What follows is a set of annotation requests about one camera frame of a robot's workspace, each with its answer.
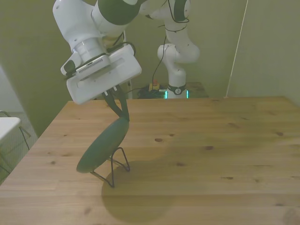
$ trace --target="wood knot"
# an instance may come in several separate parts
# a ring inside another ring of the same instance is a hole
[[[282,137],[284,135],[284,133],[282,132],[276,132],[276,134],[279,136],[279,137]]]
[[[176,165],[177,165],[177,166],[186,166],[186,165],[185,165],[184,163],[182,163],[182,162],[177,162]]]
[[[272,116],[276,116],[276,113],[272,112],[272,111],[268,111],[268,114],[272,115]]]
[[[295,180],[300,180],[300,176],[292,176],[291,178],[293,178]]]
[[[233,180],[233,177],[221,177],[221,178],[225,180]]]
[[[205,150],[213,150],[215,147],[214,146],[206,146]]]
[[[231,126],[232,128],[240,128],[239,125],[235,124],[235,123],[228,123],[229,126]]]
[[[92,209],[90,207],[88,207],[84,210],[84,214],[88,215],[91,211],[92,211]]]
[[[62,155],[63,157],[70,157],[70,156],[72,156],[72,153],[66,153],[66,154],[64,154],[64,155]]]
[[[270,168],[272,167],[272,165],[253,165],[255,166],[256,168]]]

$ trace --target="electrical cord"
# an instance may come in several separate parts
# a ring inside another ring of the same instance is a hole
[[[154,83],[154,76],[155,76],[155,73],[157,72],[157,70],[158,70],[158,68],[159,68],[160,64],[162,63],[162,61],[163,61],[163,59],[164,59],[164,56],[165,56],[165,42],[166,42],[166,40],[167,40],[167,35],[165,36],[165,40],[164,40],[164,52],[163,52],[163,57],[161,58],[161,60],[160,60],[160,62],[159,62],[159,64],[158,64],[158,66],[156,67],[156,69],[155,69],[155,71],[154,71],[154,73],[153,73],[153,76],[152,76],[152,90],[153,90],[153,83]]]
[[[166,27],[165,27],[165,29],[166,29],[167,31],[169,31],[169,32],[177,33],[178,31],[184,30],[186,27],[188,27],[188,26],[185,26],[184,28],[182,28],[182,29],[180,29],[180,30],[168,30]]]
[[[136,54],[136,48],[135,48],[135,45],[134,45],[132,42],[124,41],[124,42],[122,42],[121,44],[122,44],[122,45],[123,45],[123,44],[131,45],[131,47],[133,48],[134,55]]]
[[[113,46],[115,46],[120,41],[120,39],[121,39],[122,36],[123,36],[123,39],[124,39],[124,32],[122,32],[120,34],[120,36],[118,37],[118,39],[114,42]]]
[[[153,98],[164,98],[165,93],[160,92],[159,90],[151,90],[149,91],[149,85],[141,88],[138,92],[138,99],[153,99]]]
[[[130,92],[132,92],[132,91],[134,91],[134,90],[142,90],[142,89],[143,89],[143,88],[135,88],[135,89],[132,89],[132,90],[126,92],[125,94],[128,94],[128,93],[130,93]]]
[[[168,0],[165,0],[165,2],[162,4],[162,6],[164,6],[164,4],[165,4],[167,1],[168,1]],[[162,6],[161,6],[161,7],[162,7]]]

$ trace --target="ventilation grille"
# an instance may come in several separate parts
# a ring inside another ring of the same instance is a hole
[[[97,60],[97,61],[95,61],[95,62],[93,62],[93,63],[91,63],[91,64],[88,64],[88,65],[86,65],[85,68],[80,69],[80,70],[78,71],[78,73],[81,74],[81,73],[83,73],[84,71],[86,71],[86,70],[92,68],[93,66],[95,66],[95,65],[97,65],[97,64],[99,64],[99,63],[101,63],[101,62],[103,62],[103,59],[99,59],[99,60]]]

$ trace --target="wall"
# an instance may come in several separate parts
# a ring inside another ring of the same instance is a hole
[[[19,99],[8,81],[4,70],[0,66],[0,111],[1,110],[6,112],[23,112]]]
[[[286,96],[300,105],[299,8],[299,0],[249,0],[229,96]]]
[[[0,1],[0,63],[38,135],[70,100],[61,65],[70,49],[54,1]]]
[[[189,34],[201,49],[197,63],[184,65],[188,82],[202,82],[211,97],[223,97],[233,65],[246,0],[193,0]],[[133,80],[134,87],[150,83],[159,63],[157,50],[165,38],[162,21],[139,15],[127,28],[128,41],[137,48],[137,59],[143,74]],[[167,70],[161,65],[156,78],[168,81]]]

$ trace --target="black cable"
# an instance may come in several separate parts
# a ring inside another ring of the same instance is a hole
[[[165,4],[167,1],[168,1],[168,0],[165,0],[164,4]],[[164,6],[164,4],[163,4],[162,6]],[[162,6],[161,6],[161,7],[162,7]]]
[[[166,29],[167,31],[169,31],[169,32],[177,33],[178,31],[184,30],[186,27],[188,27],[188,26],[185,26],[184,28],[182,28],[182,29],[180,29],[180,30],[168,30],[166,27],[165,27],[165,29]]]
[[[132,90],[126,92],[125,94],[128,94],[128,93],[130,93],[130,92],[132,92],[132,91],[134,91],[134,90],[142,90],[142,89],[143,89],[143,88],[135,88],[135,89],[132,89]]]
[[[118,39],[114,42],[113,46],[115,46],[120,41],[120,39],[121,39],[122,36],[123,36],[123,39],[124,39],[124,32],[122,32],[120,34],[120,36],[118,37]]]
[[[163,52],[163,57],[161,58],[161,60],[160,60],[160,62],[159,62],[159,64],[158,64],[158,66],[156,67],[156,69],[155,69],[155,71],[154,71],[154,73],[153,73],[153,76],[152,76],[152,90],[153,90],[153,83],[154,83],[154,76],[155,76],[155,73],[156,73],[156,71],[158,70],[158,68],[159,68],[159,66],[160,66],[160,64],[161,64],[161,62],[163,61],[164,56],[165,56],[165,42],[166,42],[166,40],[167,40],[167,35],[165,36],[165,41],[164,41],[164,52]]]
[[[23,136],[23,138],[24,138],[24,141],[25,141],[25,143],[26,143],[26,146],[27,146],[28,150],[30,150],[30,147],[29,147],[29,145],[28,145],[28,143],[27,143],[26,137],[25,137],[25,135],[24,135],[24,133],[23,133],[21,127],[19,127],[19,129],[20,129],[20,131],[21,131],[21,133],[22,133],[22,136]]]
[[[163,98],[165,93],[159,90],[149,90],[149,85],[141,88],[137,93],[138,99],[153,99],[153,98]]]
[[[182,22],[176,21],[175,18],[174,18],[174,16],[173,16],[173,12],[172,12],[172,7],[171,7],[171,4],[170,4],[170,0],[168,0],[168,3],[169,3],[169,8],[170,8],[170,12],[171,12],[172,19],[174,20],[175,23],[188,23],[188,22],[189,22],[189,19],[188,19],[188,18],[186,18],[187,21],[185,21],[185,22],[184,22],[184,21],[182,21]]]

